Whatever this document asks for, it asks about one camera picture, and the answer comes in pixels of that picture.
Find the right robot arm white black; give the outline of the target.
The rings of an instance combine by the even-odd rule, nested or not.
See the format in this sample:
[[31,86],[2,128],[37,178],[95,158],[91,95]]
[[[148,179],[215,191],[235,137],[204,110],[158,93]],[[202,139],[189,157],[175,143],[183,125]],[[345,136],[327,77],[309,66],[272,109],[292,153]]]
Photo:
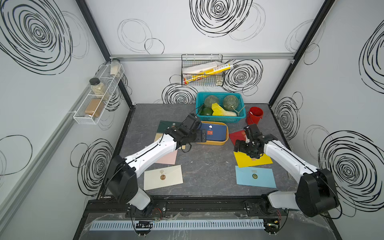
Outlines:
[[234,151],[259,159],[268,156],[298,183],[297,190],[264,195],[267,210],[290,209],[307,217],[321,215],[341,205],[333,174],[319,169],[286,148],[274,135],[263,134],[258,125],[244,127],[245,140],[236,140]]

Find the navy blue envelope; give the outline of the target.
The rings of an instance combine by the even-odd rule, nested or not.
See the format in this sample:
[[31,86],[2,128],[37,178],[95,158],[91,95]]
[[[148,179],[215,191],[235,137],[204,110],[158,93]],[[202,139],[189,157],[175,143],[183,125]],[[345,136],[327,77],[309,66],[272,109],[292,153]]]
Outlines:
[[207,141],[224,142],[227,139],[227,127],[225,125],[201,123],[201,130],[207,130]]

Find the yellow envelope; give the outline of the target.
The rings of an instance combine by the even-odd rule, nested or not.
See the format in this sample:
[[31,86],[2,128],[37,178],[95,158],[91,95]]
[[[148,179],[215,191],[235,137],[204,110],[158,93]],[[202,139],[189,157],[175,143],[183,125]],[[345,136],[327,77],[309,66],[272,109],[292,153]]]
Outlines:
[[255,159],[245,153],[234,152],[234,156],[239,168],[273,164],[272,159],[267,155],[262,155],[259,159]]

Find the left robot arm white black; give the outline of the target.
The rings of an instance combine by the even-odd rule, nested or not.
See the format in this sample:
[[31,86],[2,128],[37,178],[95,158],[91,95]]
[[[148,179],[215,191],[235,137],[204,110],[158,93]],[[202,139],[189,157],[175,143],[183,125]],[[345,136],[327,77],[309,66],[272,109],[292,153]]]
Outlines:
[[160,158],[182,146],[206,142],[207,131],[201,129],[201,120],[189,114],[179,126],[171,126],[157,141],[127,157],[114,156],[105,174],[102,190],[109,190],[119,204],[130,204],[144,215],[154,208],[153,199],[138,186],[138,178]]

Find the light blue envelope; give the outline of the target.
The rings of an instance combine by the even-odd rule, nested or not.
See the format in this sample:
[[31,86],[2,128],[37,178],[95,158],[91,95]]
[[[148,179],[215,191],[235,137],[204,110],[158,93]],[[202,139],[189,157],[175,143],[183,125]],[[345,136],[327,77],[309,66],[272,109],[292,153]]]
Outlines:
[[236,182],[238,185],[276,189],[272,169],[235,166]]

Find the yellow plastic storage box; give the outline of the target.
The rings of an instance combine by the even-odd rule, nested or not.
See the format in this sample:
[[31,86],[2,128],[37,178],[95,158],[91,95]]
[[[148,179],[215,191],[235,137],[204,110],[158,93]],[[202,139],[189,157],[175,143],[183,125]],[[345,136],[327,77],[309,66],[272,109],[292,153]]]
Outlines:
[[229,129],[224,123],[202,121],[201,130],[206,130],[206,142],[203,145],[222,146],[229,139]]

